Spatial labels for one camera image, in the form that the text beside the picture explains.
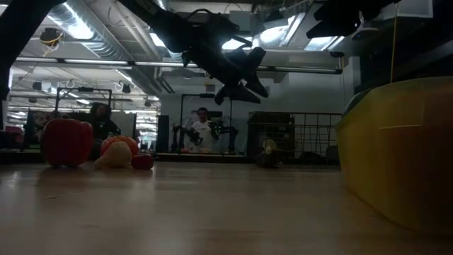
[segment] fluorescent light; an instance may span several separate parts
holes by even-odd
[[[90,101],[87,101],[85,99],[78,99],[77,102],[84,103],[84,104],[90,104]]]
[[[58,60],[50,57],[17,57],[16,61],[38,62],[38,63],[57,63]]]
[[[280,47],[288,46],[290,40],[293,38],[293,36],[296,33],[297,29],[299,29],[300,23],[302,22],[304,17],[305,17],[305,13],[299,13],[297,15],[294,15],[291,18],[288,18],[289,28],[288,28],[288,31],[287,31],[286,35],[284,36],[284,38],[280,42]]]
[[[150,116],[150,115],[137,115],[137,119],[157,120],[157,117],[156,116]]]
[[[146,124],[146,123],[144,123],[144,124],[138,124],[138,126],[143,127],[143,128],[147,128],[147,127],[148,127],[148,128],[156,128],[156,125],[153,125],[153,124]]]
[[[150,67],[184,67],[180,62],[135,62],[137,66],[150,66]],[[198,68],[196,64],[189,63],[187,67]]]
[[[339,43],[341,43],[343,40],[345,39],[344,36],[340,36],[339,38],[337,38],[337,40],[335,40],[334,42],[332,42],[332,44],[327,47],[328,50],[333,50],[335,47],[337,47],[337,45]]]
[[[150,33],[151,39],[153,40],[154,44],[158,47],[166,47],[164,42],[162,42],[161,38],[159,38],[155,33]]]
[[[77,15],[77,13],[73,10],[72,7],[69,6],[68,3],[63,4],[64,7],[75,17],[75,23],[74,25],[70,25],[67,27],[67,32],[70,34],[73,38],[76,39],[91,39],[94,36],[94,32],[91,31],[91,29],[86,25],[86,23]],[[51,16],[47,16],[50,18],[53,22],[55,22],[57,25],[62,26],[63,23],[59,21],[56,18],[53,18]]]
[[[15,114],[12,114],[12,113],[9,113],[8,115],[13,117],[13,118],[17,118],[17,119],[22,119],[23,118],[23,116],[15,115]]]
[[[260,46],[260,40],[258,40],[257,38],[253,39],[252,41],[252,49],[255,48],[255,47],[259,47]]]
[[[244,39],[250,41],[250,40],[252,40],[252,37],[247,37],[247,38],[244,38]],[[224,50],[235,50],[238,47],[241,47],[242,45],[244,45],[243,42],[239,42],[239,41],[237,41],[235,39],[231,39],[231,40],[229,40],[228,42],[226,42],[226,43],[224,43],[222,45],[222,49],[224,49]]]
[[[90,60],[90,59],[66,59],[66,63],[69,64],[111,64],[111,65],[121,65],[127,64],[127,61],[117,61],[117,60]]]
[[[309,44],[305,47],[308,51],[323,51],[325,50],[334,40],[336,36],[328,36],[323,38],[313,38]]]
[[[137,123],[155,123],[156,121],[151,120],[137,120]]]
[[[126,113],[157,113],[156,110],[125,110]]]
[[[54,107],[29,107],[29,106],[8,106],[10,109],[30,109],[30,110],[49,110],[53,111]],[[90,111],[89,108],[58,108],[59,111]]]
[[[275,28],[270,28],[261,33],[260,39],[265,43],[270,43],[275,39],[279,38],[284,32],[285,28],[288,26],[280,26]]]

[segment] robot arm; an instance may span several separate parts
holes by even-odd
[[[265,51],[256,47],[247,55],[242,47],[250,47],[251,42],[235,36],[239,27],[220,13],[212,13],[207,9],[206,23],[192,23],[189,15],[182,18],[176,13],[165,11],[151,0],[119,0],[131,12],[139,16],[153,28],[154,32],[172,52],[183,53],[183,64],[194,62],[224,84],[215,97],[221,104],[225,97],[231,100],[260,103],[260,96],[268,97],[264,86],[260,83],[256,69],[264,58]],[[222,45],[230,39],[240,40],[246,44],[231,52],[223,53]]]

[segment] metal cage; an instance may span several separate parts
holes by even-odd
[[[255,112],[248,121],[247,156],[255,158],[266,140],[278,148],[278,167],[339,169],[335,125],[340,113]]]

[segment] yellow cord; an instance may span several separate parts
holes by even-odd
[[[59,37],[58,37],[57,39],[50,40],[50,41],[41,40],[41,42],[42,42],[42,43],[54,43],[54,42],[57,42],[62,36],[63,36],[63,33],[60,33],[60,34],[59,34]]]
[[[395,7],[394,45],[393,45],[393,50],[392,50],[392,52],[391,52],[391,69],[390,69],[390,83],[391,83],[391,84],[394,82],[395,47],[396,47],[396,26],[397,26],[397,20],[398,20],[398,9],[399,9],[399,3],[397,3],[397,4],[396,4],[396,7]]]
[[[52,45],[51,45],[50,47],[54,47],[54,45],[55,45],[56,42],[57,42],[57,41],[54,40],[54,42],[52,42]],[[47,54],[49,54],[49,53],[51,53],[51,52],[52,52],[51,50],[46,50],[43,57],[46,57]]]

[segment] orange toy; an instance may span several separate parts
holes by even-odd
[[[108,138],[108,139],[104,140],[104,142],[101,145],[101,156],[104,155],[105,151],[114,142],[125,142],[127,144],[127,146],[129,146],[129,149],[130,149],[130,152],[132,153],[132,156],[135,156],[135,155],[137,155],[139,153],[139,148],[138,148],[137,142],[135,142],[130,137],[126,137],[124,135],[119,135],[117,137],[111,137],[111,138]]]
[[[98,160],[94,162],[96,169],[129,169],[133,170],[130,161],[132,155],[126,142],[114,142]]]

